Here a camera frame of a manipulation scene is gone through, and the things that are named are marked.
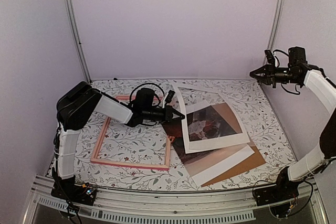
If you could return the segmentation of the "dark photo print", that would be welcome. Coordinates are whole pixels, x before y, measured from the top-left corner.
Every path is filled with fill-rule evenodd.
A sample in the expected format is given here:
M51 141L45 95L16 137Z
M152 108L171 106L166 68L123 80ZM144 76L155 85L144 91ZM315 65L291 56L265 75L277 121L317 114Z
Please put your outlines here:
M255 153L250 145L245 143L217 150L187 154L180 121L163 123L162 126L166 134L173 138L172 145L197 186L218 177Z

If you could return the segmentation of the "pink wooden picture frame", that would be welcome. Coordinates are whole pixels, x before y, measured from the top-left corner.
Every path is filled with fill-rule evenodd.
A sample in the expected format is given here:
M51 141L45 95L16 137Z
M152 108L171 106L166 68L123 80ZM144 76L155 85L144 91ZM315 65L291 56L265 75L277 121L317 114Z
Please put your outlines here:
M163 127L129 128L106 116L90 161L95 164L169 170L171 141Z

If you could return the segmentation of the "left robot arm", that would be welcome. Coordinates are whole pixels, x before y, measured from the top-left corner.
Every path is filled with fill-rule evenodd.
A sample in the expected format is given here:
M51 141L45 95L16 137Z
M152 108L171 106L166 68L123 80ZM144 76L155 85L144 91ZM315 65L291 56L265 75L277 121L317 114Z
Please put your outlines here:
M185 119L185 115L170 105L175 95L173 90L163 91L163 96L159 97L150 86L151 82L137 86L131 91L129 102L123 103L82 81L58 100L58 126L53 140L56 162L51 172L52 192L57 197L66 200L93 198L91 185L77 186L74 174L77 140L93 113L108 116L128 127L168 123L174 116Z

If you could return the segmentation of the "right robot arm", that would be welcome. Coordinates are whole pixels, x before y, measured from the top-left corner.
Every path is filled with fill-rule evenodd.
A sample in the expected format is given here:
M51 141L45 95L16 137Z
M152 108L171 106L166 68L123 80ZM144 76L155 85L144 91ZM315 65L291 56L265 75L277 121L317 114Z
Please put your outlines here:
M288 64L281 67L274 50L265 50L267 63L250 72L250 77L275 88L278 84L294 84L306 88L324 107L325 115L310 121L319 129L316 146L297 162L284 167L276 177L275 184L254 189L253 196L258 205L288 200L297 197L298 186L318 173L322 173L335 161L335 83L321 67L308 63L302 47L291 47L285 52Z

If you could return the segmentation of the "floral table mat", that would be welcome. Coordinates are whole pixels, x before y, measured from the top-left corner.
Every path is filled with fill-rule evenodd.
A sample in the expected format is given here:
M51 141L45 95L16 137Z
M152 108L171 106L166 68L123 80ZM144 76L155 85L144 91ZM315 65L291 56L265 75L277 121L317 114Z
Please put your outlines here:
M248 172L205 186L223 190L274 182L279 171L295 162L295 155L261 86L247 80L185 80L185 84L219 90L241 118L248 135L266 163ZM77 183L155 191L198 191L175 151L169 170L136 169L94 164L90 161L104 116L94 113L82 129L73 162Z

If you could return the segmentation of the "brown backing board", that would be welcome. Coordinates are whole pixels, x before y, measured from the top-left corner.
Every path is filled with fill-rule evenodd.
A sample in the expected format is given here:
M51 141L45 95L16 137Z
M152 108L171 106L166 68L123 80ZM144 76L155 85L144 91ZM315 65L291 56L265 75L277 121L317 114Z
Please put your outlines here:
M250 171L254 168L257 168L257 167L265 164L266 161L263 158L263 156L261 155L261 153L260 153L259 149L257 148L257 146L255 145L255 143L253 141L250 141L250 143L248 145L254 151L253 155L251 155L247 159L243 160L242 162L240 162L236 166L232 167L228 171L226 171L226 172L220 174L219 176L213 178L212 180L202 184L201 187L209 186L209 185L224 181L226 179L229 179L229 178L232 178L234 176L240 175L242 173L248 172L248 171Z

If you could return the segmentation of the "front aluminium rail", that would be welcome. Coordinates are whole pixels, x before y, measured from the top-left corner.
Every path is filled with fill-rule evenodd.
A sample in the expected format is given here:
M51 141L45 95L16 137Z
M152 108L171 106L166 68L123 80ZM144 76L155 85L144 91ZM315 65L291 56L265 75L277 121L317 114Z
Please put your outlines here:
M93 206L68 208L64 200L36 189L23 223L329 223L317 191L301 188L293 211L280 218L271 211L285 202L258 206L251 190L150 193L99 190Z

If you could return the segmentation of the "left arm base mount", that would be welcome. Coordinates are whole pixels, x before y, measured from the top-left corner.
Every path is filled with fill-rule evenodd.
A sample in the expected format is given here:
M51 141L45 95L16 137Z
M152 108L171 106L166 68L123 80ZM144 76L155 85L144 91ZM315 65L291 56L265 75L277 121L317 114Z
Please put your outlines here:
M74 183L54 183L51 195L67 202L93 206L97 192L90 186L82 187Z

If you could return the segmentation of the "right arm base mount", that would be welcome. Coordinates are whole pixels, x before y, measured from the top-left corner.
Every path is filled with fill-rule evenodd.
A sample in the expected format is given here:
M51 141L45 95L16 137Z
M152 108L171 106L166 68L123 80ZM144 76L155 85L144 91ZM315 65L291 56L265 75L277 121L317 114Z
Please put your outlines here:
M264 206L286 201L284 204L270 207L270 212L277 218L287 218L297 204L298 184L292 186L270 186L253 189L257 206Z

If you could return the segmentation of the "left aluminium post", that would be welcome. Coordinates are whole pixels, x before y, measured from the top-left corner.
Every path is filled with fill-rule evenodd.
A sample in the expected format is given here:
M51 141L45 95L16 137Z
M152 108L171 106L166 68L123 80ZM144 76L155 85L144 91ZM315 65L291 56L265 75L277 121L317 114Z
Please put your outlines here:
M77 22L76 22L74 5L73 5L72 0L64 0L64 2L65 2L66 12L67 12L67 15L68 15L70 29L71 29L71 33L72 33L73 40L74 40L74 43L75 43L75 49L76 49L76 52L77 52L77 55L78 55L81 70L82 70L84 79L88 83L91 83L92 80L91 80L91 76L90 76L90 73L89 73L89 68L88 68L88 65L87 65L87 61L85 59L85 54L84 54L83 47L82 47L82 41L81 41L81 38L80 38L80 34L79 34Z

